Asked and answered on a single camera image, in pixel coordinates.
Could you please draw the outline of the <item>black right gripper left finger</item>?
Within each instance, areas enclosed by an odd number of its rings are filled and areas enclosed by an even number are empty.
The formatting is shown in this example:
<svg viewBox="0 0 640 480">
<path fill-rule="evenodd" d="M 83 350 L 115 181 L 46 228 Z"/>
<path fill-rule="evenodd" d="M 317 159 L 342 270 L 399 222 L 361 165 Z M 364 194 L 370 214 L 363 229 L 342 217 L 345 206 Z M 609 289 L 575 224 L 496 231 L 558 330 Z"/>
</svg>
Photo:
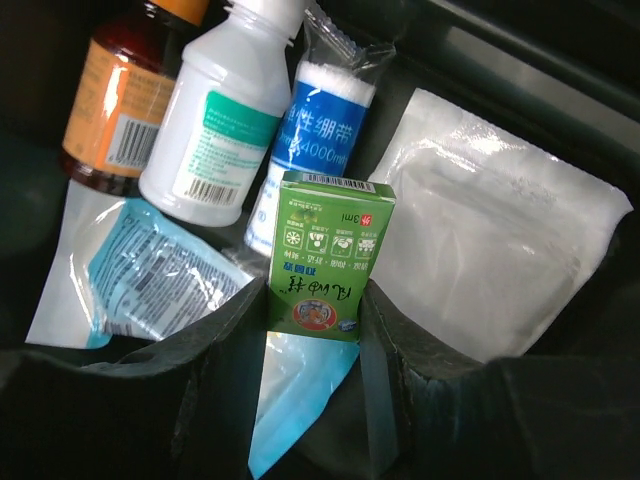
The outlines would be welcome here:
<svg viewBox="0 0 640 480">
<path fill-rule="evenodd" d="M 265 351 L 266 285 L 114 363 L 86 367 L 105 479 L 243 479 Z"/>
</svg>

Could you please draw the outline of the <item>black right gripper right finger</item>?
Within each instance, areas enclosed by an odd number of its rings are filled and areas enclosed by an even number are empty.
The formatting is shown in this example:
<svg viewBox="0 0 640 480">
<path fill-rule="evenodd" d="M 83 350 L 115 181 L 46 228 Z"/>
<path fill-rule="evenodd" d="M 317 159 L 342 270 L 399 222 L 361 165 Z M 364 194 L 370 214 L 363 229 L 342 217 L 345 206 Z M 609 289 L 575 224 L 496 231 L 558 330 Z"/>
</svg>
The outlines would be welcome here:
<svg viewBox="0 0 640 480">
<path fill-rule="evenodd" d="M 362 296 L 360 323 L 371 477 L 392 479 L 406 469 L 415 445 L 412 382 L 456 378 L 481 363 L 419 327 L 374 282 Z"/>
</svg>

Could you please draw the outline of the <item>blue wipes packet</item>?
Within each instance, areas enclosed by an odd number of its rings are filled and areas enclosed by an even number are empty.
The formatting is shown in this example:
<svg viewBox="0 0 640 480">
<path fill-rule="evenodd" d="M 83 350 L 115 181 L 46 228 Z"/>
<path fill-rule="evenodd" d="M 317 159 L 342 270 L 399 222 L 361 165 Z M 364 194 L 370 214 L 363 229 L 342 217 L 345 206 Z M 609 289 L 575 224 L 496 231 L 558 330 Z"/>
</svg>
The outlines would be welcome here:
<svg viewBox="0 0 640 480">
<path fill-rule="evenodd" d="M 97 349 L 115 335 L 161 341 L 268 273 L 245 246 L 216 250 L 148 202 L 71 182 L 30 344 Z M 266 337 L 248 466 L 262 477 L 317 421 L 359 355 L 354 343 Z"/>
</svg>

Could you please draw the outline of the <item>small green box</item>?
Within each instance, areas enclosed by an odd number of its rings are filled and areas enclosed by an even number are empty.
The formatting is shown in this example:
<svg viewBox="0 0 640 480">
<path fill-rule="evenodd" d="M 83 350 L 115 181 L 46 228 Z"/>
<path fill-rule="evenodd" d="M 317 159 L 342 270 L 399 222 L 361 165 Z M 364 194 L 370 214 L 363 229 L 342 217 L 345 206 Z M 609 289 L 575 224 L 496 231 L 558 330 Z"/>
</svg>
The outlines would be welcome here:
<svg viewBox="0 0 640 480">
<path fill-rule="evenodd" d="M 284 174 L 268 279 L 270 330 L 358 341 L 360 300 L 395 204 L 387 184 Z"/>
</svg>

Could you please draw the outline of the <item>white gauze pouch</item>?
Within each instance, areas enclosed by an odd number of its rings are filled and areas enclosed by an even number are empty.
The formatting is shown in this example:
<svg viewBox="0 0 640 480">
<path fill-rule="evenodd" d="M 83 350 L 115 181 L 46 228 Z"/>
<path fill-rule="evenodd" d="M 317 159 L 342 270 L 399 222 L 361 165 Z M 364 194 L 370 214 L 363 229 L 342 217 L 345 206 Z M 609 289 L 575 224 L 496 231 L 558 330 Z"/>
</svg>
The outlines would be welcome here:
<svg viewBox="0 0 640 480">
<path fill-rule="evenodd" d="M 373 280 L 480 362 L 527 351 L 632 211 L 620 189 L 422 89 L 371 180 L 396 195 Z"/>
</svg>

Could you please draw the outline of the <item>white medicine bottle green label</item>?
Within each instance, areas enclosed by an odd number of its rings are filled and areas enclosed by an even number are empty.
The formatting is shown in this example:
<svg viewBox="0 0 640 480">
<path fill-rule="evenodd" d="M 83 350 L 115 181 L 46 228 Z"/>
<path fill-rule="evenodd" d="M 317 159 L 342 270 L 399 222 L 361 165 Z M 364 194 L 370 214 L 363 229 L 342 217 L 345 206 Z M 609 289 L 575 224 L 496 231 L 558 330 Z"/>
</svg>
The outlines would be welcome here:
<svg viewBox="0 0 640 480">
<path fill-rule="evenodd" d="M 285 57 L 305 1 L 232 1 L 228 17 L 186 45 L 141 195 L 190 224 L 226 227 L 291 99 Z"/>
</svg>

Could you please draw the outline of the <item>small dropper bottle blue label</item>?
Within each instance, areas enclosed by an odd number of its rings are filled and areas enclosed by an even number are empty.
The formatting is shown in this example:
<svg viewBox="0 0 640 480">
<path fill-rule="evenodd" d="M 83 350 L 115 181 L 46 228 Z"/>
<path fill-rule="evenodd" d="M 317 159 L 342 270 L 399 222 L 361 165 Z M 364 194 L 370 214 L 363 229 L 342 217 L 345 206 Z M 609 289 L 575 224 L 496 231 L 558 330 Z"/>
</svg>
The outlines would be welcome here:
<svg viewBox="0 0 640 480">
<path fill-rule="evenodd" d="M 245 245 L 265 257 L 272 253 L 284 173 L 344 174 L 378 80 L 396 54 L 391 44 L 358 46 L 316 2 L 305 11 L 303 26 L 306 51 L 291 105 L 244 236 Z"/>
</svg>

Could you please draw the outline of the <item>brown bottle orange cap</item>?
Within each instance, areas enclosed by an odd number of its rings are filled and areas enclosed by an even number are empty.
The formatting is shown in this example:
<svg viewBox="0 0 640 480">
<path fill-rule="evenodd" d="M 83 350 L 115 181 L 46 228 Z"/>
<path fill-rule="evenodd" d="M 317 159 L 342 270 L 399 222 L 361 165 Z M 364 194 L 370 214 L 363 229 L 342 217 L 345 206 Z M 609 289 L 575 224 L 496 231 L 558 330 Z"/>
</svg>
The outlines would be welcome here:
<svg viewBox="0 0 640 480">
<path fill-rule="evenodd" d="M 205 1 L 136 1 L 94 32 L 63 137 L 60 163 L 79 183 L 138 194 Z"/>
</svg>

